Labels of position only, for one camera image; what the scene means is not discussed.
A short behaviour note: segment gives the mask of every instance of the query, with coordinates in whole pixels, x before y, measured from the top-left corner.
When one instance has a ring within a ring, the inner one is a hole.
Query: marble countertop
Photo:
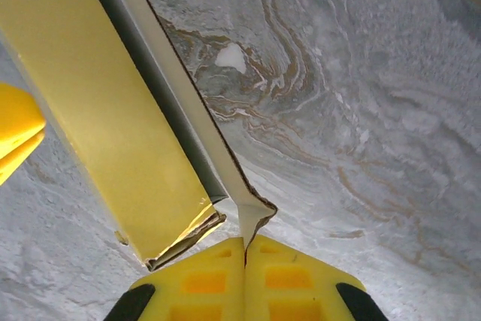
[[[150,0],[263,233],[392,320],[481,313],[481,0]],[[0,79],[24,86],[0,48]],[[237,234],[230,222],[198,247]],[[0,319],[101,319],[144,274],[50,131],[0,190]]]

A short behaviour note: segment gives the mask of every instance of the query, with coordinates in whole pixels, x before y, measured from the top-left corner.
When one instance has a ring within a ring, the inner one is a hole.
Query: marble surface
[[[481,314],[481,0],[150,0],[263,229],[390,320]],[[0,79],[24,86],[0,48]],[[0,319],[101,319],[144,270],[58,138],[0,189]],[[196,250],[237,234],[229,222]]]

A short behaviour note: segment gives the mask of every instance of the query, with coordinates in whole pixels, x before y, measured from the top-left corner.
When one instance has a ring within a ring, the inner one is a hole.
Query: white stain
[[[236,43],[230,43],[217,54],[216,65],[218,67],[236,68],[242,74],[246,73],[244,52]]]

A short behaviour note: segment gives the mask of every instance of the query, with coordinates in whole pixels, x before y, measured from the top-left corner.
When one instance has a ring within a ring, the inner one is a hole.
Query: black rubber edge
[[[125,292],[104,321],[138,321],[156,291],[151,283],[145,283]]]
[[[388,321],[366,292],[348,283],[338,283],[336,289],[355,321]]]

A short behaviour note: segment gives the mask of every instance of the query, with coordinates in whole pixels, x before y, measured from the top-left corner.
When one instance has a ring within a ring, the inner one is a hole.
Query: yellow object
[[[222,222],[98,0],[0,0],[0,30],[141,261]]]
[[[245,320],[354,321],[338,283],[365,290],[350,274],[257,235],[247,251]]]
[[[0,185],[44,138],[45,119],[27,92],[0,83]]]
[[[156,291],[140,321],[244,320],[242,238],[229,238],[144,277],[132,289],[145,283]]]

